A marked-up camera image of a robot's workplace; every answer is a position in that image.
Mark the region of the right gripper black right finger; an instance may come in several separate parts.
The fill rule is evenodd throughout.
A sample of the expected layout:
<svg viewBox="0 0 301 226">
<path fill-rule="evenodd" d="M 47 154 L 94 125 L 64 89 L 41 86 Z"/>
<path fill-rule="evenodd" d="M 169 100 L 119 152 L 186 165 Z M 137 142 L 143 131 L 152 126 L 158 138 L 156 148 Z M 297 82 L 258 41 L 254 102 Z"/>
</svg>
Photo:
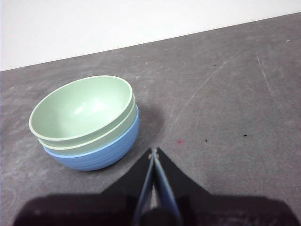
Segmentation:
<svg viewBox="0 0 301 226">
<path fill-rule="evenodd" d="M 184 226 L 298 226 L 283 201 L 264 196 L 212 194 L 188 177 L 161 150 L 156 168 L 170 205 Z"/>
</svg>

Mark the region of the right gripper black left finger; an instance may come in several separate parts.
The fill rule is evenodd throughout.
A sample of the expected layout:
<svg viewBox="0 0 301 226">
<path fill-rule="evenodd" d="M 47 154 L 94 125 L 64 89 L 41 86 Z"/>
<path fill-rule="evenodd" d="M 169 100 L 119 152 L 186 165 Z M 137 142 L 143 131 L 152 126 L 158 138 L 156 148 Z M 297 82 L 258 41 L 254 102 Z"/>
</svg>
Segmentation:
<svg viewBox="0 0 301 226">
<path fill-rule="evenodd" d="M 101 193 L 50 194 L 28 201 L 15 226 L 113 226 L 132 222 L 150 171 L 148 149 L 129 171 Z"/>
</svg>

